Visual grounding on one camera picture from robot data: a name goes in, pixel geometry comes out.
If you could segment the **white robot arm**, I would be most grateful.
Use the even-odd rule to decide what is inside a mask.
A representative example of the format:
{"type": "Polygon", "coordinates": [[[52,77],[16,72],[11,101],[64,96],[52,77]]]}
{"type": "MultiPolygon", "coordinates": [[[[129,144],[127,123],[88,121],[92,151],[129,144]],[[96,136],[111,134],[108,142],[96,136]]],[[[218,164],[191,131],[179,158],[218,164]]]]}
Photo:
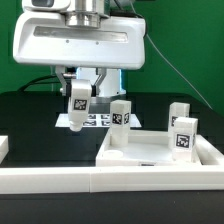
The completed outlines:
{"type": "Polygon", "coordinates": [[[95,96],[120,92],[122,70],[144,65],[147,24],[137,0],[22,0],[13,57],[51,65],[66,94],[66,72],[88,79],[95,96]]]}

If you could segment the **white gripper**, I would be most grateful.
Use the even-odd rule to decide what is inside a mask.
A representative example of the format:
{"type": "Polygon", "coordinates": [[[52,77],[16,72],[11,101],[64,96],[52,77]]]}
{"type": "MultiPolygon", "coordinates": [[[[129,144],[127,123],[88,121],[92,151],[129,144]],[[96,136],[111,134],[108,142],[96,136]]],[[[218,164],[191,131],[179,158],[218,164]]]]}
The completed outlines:
{"type": "Polygon", "coordinates": [[[135,70],[145,62],[143,19],[110,17],[98,29],[68,27],[59,13],[25,12],[17,20],[13,57],[19,63],[55,65],[63,96],[71,96],[66,67],[97,68],[92,97],[100,93],[107,69],[135,70]]]}

